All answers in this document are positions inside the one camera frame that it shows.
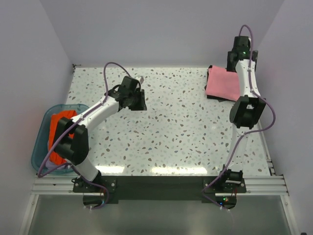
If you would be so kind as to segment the aluminium frame rail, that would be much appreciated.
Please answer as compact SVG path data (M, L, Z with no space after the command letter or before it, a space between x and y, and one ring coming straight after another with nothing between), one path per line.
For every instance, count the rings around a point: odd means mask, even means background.
M289 195L284 176L277 176L272 159L267 159L270 176L246 176L247 192L244 196L286 196ZM36 178L32 193L37 195L70 195L73 194L74 175L52 175Z

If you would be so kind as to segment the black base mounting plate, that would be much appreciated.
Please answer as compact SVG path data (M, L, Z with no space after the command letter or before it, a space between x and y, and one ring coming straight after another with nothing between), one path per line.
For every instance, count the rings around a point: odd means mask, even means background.
M73 192L83 194L86 206L102 203L117 204L120 200L202 201L217 202L233 208L237 195L246 193L244 181L233 183L224 178L214 184L213 176L102 176L101 182L91 185L83 179L72 179Z

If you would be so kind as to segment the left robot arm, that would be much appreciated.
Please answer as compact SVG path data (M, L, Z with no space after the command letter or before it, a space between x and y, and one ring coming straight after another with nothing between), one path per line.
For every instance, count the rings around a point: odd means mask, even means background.
M57 123L53 151L85 178L84 186L90 192L98 191L102 183L100 171L88 158L89 134L122 109L146 111L145 93L141 88L143 82L143 76L125 76L121 84L114 86L89 109L72 118L63 117Z

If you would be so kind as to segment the teal plastic basket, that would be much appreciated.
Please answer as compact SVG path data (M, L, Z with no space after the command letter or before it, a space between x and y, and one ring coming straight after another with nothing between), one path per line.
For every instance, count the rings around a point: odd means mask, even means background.
M58 104L48 109L43 117L39 132L34 145L31 156L31 164L36 172L38 172L45 156L48 153L48 140L50 131L51 117L61 111L75 110L77 114L83 113L89 107L84 104Z

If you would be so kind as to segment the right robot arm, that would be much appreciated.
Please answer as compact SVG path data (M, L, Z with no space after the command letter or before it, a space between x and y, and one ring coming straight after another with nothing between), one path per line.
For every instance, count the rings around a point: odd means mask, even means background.
M218 187L223 192L244 191L243 156L248 135L258 123L266 103L261 100L257 88L255 67L258 51L252 49L248 36L236 36L227 55L226 70L235 72L239 79L240 95L232 106L229 120L232 123L232 138L227 158L223 165Z

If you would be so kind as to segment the orange t-shirt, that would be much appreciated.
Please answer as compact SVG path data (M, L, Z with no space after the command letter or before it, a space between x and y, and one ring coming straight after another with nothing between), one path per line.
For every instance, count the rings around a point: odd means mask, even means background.
M49 140L48 140L48 150L50 150L51 147L53 146L53 141L54 141L58 121L63 117L70 119L76 115L77 115L77 112L75 110L65 110L65 111L61 111L57 114L53 114L51 116ZM61 164L64 164L65 162L66 162L65 159L60 157L57 153L52 152L49 156L48 161L46 162L46 167L48 167L49 164L51 166L53 164L54 165L61 165Z

